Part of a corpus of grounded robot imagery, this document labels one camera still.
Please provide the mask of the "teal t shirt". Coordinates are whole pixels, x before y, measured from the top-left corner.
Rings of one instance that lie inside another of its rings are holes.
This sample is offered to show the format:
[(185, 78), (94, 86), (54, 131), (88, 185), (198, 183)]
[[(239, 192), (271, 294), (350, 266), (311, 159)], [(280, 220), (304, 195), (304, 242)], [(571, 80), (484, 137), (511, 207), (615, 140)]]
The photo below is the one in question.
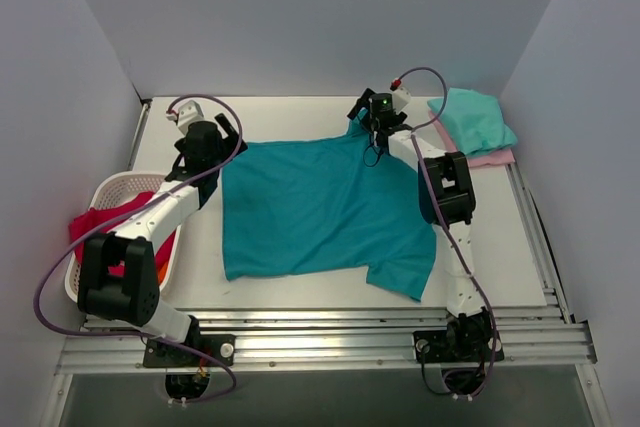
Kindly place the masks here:
[(312, 141), (253, 142), (222, 171), (225, 277), (366, 267), (368, 284), (422, 298), (436, 235), (416, 171), (368, 151), (363, 129)]

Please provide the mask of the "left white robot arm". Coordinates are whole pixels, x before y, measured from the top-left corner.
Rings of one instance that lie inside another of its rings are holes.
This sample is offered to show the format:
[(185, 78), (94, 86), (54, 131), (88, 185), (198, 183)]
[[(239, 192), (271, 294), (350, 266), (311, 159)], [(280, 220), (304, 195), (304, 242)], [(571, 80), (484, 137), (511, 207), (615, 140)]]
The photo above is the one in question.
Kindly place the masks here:
[(178, 157), (143, 208), (83, 246), (77, 304), (89, 315), (123, 321), (140, 332), (167, 339), (165, 352), (179, 366), (202, 352), (191, 334), (192, 318), (161, 299), (155, 257), (171, 234), (201, 210), (218, 187), (219, 171), (247, 149), (224, 114), (212, 121), (199, 112), (180, 114)]

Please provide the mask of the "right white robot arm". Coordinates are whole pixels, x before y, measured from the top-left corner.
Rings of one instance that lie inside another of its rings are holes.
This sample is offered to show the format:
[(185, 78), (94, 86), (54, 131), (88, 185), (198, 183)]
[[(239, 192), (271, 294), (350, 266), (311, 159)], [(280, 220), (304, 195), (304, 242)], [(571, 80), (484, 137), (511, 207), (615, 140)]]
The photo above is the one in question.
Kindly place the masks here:
[(447, 152), (420, 138), (406, 123), (408, 91), (396, 87), (389, 93), (367, 88), (347, 114), (357, 121), (383, 154), (413, 168), (418, 178), (418, 203), (445, 249), (448, 327), (444, 347), (464, 360), (480, 345), (497, 346), (493, 309), (475, 276), (471, 222), (476, 196), (468, 162), (461, 152)]

